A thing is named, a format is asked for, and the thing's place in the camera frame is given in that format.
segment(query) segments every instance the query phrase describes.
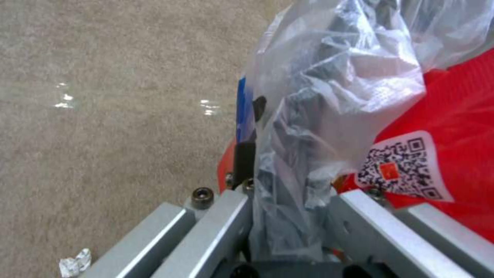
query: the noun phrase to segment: black plastic part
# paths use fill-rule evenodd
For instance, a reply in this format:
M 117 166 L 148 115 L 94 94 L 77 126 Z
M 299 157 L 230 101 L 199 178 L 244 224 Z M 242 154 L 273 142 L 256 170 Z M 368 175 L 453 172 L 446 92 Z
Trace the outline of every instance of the black plastic part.
M 264 96 L 260 96 L 252 102 L 252 107 L 254 109 L 254 120 L 256 123 L 261 119 L 262 114 L 264 114 L 266 102 L 267 101 Z
M 396 278 L 384 264 L 255 262 L 221 264 L 213 278 Z
M 255 142 L 241 142 L 235 145 L 233 160 L 233 186 L 254 177 Z

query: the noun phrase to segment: screw head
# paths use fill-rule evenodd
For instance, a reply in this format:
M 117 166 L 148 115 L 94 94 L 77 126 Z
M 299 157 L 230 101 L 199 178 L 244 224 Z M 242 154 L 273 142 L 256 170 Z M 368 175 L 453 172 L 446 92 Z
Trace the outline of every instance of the screw head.
M 214 201 L 214 193 L 209 187 L 199 187 L 192 192 L 192 205 L 196 209 L 207 209 Z

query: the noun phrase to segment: plastic bag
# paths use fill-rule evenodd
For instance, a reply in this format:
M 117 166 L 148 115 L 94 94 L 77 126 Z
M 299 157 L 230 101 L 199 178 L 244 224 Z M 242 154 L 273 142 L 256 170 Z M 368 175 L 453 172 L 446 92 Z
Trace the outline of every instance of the plastic bag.
M 248 100 L 266 100 L 255 124 L 254 259 L 323 259 L 322 247 L 331 241 L 331 181 L 356 172 L 375 136 L 423 96 L 422 70 L 446 66 L 483 43 L 492 8 L 470 13 L 492 1 L 465 12 L 453 2 L 441 3 L 438 18 L 428 1 L 412 5 L 413 16 L 402 12 L 412 33 L 400 3 L 390 0 L 302 0 L 276 17 L 242 88 L 247 124 L 254 118 Z M 445 11 L 470 26 L 450 32 L 454 40 L 442 31 Z M 441 44 L 446 54 L 439 53 Z M 419 51 L 418 60 L 412 46 L 427 45 L 438 47 Z M 245 130 L 237 140 L 249 137 Z
M 494 49 L 426 79 L 427 95 L 377 136 L 342 191 L 380 187 L 397 208 L 427 201 L 494 241 Z

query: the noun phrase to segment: red fabric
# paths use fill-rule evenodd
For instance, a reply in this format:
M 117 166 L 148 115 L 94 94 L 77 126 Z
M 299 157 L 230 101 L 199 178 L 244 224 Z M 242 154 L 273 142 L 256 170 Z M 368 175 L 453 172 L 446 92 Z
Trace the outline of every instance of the red fabric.
M 494 49 L 448 71 L 434 70 L 424 79 L 427 95 L 375 142 L 427 131 L 436 146 L 444 184 L 455 202 L 389 194 L 390 202 L 402 207 L 427 201 L 494 241 Z M 354 188 L 354 178 L 347 178 L 343 190 Z

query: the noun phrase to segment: bolt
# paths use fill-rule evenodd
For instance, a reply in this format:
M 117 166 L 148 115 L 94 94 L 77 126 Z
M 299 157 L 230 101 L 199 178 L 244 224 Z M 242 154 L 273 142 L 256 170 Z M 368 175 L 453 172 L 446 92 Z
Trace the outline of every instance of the bolt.
M 233 187 L 233 174 L 231 172 L 226 173 L 225 184 L 226 188 L 231 189 Z
M 254 179 L 244 180 L 242 182 L 242 190 L 245 194 L 250 194 L 254 192 Z

